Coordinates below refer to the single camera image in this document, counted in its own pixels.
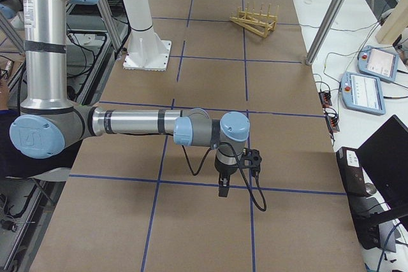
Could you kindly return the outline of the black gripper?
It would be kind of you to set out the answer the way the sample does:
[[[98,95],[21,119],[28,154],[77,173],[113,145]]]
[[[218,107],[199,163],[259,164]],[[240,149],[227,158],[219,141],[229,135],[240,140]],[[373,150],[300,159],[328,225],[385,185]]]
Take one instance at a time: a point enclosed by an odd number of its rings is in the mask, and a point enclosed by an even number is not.
[[[218,157],[215,157],[214,166],[219,173],[219,197],[227,197],[230,189],[229,177],[237,172],[236,163],[229,165],[223,163]]]

